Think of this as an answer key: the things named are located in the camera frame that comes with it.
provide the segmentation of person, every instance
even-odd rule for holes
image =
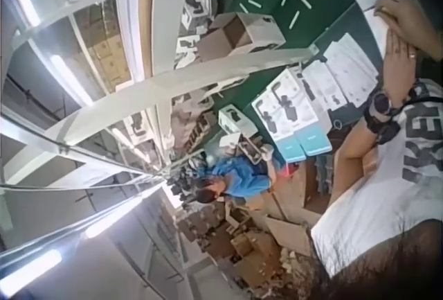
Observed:
[[[277,180],[277,162],[273,159],[272,145],[265,144],[260,151],[266,170],[243,155],[223,158],[209,175],[195,181],[197,201],[207,204],[227,195],[248,198],[270,189]]]
[[[383,87],[335,154],[331,200],[309,233],[308,299],[443,299],[443,91],[415,77],[416,48],[441,60],[442,40],[417,0],[376,9],[390,27]],[[363,156],[393,123],[364,177]]]

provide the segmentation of green floor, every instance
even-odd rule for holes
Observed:
[[[242,12],[243,10],[239,6],[242,3],[249,12],[273,15],[287,40],[283,48],[305,48],[313,42],[318,44],[318,38],[326,35],[325,31],[334,22],[337,22],[344,13],[352,9],[354,5],[354,0],[308,0],[312,5],[310,10],[301,0],[287,0],[284,6],[281,6],[282,0],[254,1],[260,3],[262,8],[252,6],[248,3],[248,0],[223,0],[222,2],[224,12]],[[300,16],[294,27],[289,30],[291,20],[298,10],[300,11]],[[250,106],[251,101],[281,70],[282,68],[275,68],[254,73],[243,85],[223,92],[223,98],[215,96],[215,111],[226,105],[234,104],[239,109],[242,109],[254,122],[260,124],[257,115]],[[211,140],[218,131],[219,128],[215,127],[205,138],[202,145]]]

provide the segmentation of pile of cardboard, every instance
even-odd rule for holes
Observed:
[[[210,229],[217,228],[225,220],[224,203],[208,204],[198,211],[183,213],[176,218],[179,231],[193,242],[204,238]]]
[[[267,233],[250,231],[231,240],[242,257],[234,265],[235,273],[251,289],[266,288],[281,273],[280,248]]]
[[[120,36],[115,0],[107,0],[77,11],[75,20],[96,69],[110,92],[131,79]],[[89,70],[82,53],[66,61]]]

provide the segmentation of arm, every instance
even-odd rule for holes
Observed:
[[[383,63],[383,90],[394,108],[400,108],[415,82],[415,49],[400,39],[392,30],[386,39]],[[370,114],[381,122],[389,117],[378,114],[373,104]],[[348,134],[334,159],[334,185],[329,205],[363,177],[363,157],[374,147],[377,135],[371,132],[365,119],[361,119]]]

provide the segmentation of product image on box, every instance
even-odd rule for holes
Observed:
[[[254,123],[234,105],[228,105],[219,110],[220,127],[227,133],[241,132],[246,137],[257,133]]]

